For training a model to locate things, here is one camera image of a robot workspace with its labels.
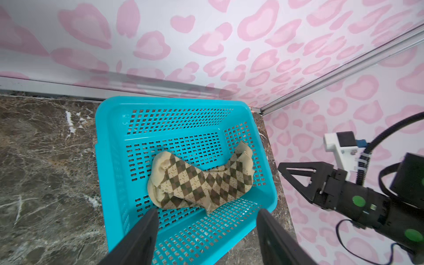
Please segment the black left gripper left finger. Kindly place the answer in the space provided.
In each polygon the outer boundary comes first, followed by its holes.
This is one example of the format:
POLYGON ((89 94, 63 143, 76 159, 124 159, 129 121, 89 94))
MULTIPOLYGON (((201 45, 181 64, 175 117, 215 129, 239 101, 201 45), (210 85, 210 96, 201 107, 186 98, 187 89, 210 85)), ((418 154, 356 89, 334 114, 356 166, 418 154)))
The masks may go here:
POLYGON ((121 242, 100 261, 101 265, 150 265, 159 230, 157 210, 149 210, 121 242))

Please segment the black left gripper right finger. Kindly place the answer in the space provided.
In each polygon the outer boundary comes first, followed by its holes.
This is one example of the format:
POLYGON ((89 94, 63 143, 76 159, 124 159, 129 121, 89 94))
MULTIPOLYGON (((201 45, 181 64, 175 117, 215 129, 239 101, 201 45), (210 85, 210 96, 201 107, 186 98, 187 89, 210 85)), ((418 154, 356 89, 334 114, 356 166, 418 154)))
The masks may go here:
POLYGON ((316 264, 268 210, 261 209, 258 212, 256 228, 265 265, 316 264))

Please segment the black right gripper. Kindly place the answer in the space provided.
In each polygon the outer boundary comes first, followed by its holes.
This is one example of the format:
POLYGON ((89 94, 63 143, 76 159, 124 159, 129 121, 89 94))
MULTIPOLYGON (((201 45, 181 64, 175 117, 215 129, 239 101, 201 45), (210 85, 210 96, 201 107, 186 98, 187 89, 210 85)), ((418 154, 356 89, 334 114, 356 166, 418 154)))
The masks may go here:
POLYGON ((278 171, 311 204, 334 210, 361 228, 379 229, 396 212, 391 198, 346 180, 326 162, 281 162, 278 171))

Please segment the beige green argyle sock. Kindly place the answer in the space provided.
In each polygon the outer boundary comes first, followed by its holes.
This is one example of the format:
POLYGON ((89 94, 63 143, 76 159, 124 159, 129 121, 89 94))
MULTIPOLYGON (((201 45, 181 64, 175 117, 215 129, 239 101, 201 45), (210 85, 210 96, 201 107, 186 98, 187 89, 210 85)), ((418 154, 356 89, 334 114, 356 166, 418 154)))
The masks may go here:
POLYGON ((242 141, 226 164, 202 171, 174 155, 159 189, 210 214, 250 191, 255 174, 252 156, 253 151, 242 141))
POLYGON ((171 192, 164 192, 159 185, 165 178, 166 170, 171 166, 174 155, 168 151, 160 152, 152 163, 151 175, 148 180, 148 194, 154 205, 161 209, 181 209, 197 207, 196 204, 174 196, 171 192))

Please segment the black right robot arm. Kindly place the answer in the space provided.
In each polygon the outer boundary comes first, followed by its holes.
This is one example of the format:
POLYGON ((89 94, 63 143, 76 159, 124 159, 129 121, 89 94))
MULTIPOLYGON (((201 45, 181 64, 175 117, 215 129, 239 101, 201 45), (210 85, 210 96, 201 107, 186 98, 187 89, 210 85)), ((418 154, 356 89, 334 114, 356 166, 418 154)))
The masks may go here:
POLYGON ((424 157, 407 153, 403 162, 382 170, 379 177, 395 174, 393 195, 379 181, 378 193, 346 180, 347 171, 326 162, 282 162, 278 171, 309 203, 334 210, 351 219, 355 226, 370 228, 395 241, 414 264, 424 260, 424 204, 412 198, 424 196, 424 157))

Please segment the teal plastic mesh basket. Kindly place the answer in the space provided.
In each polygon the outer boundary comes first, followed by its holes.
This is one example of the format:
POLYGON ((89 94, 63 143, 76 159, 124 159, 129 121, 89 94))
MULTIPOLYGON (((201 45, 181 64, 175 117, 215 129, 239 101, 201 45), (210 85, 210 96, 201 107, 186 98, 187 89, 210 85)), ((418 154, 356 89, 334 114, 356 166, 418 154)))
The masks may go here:
POLYGON ((206 99, 114 97, 95 116, 109 251, 156 212, 154 265, 214 264, 275 210, 250 108, 206 99))

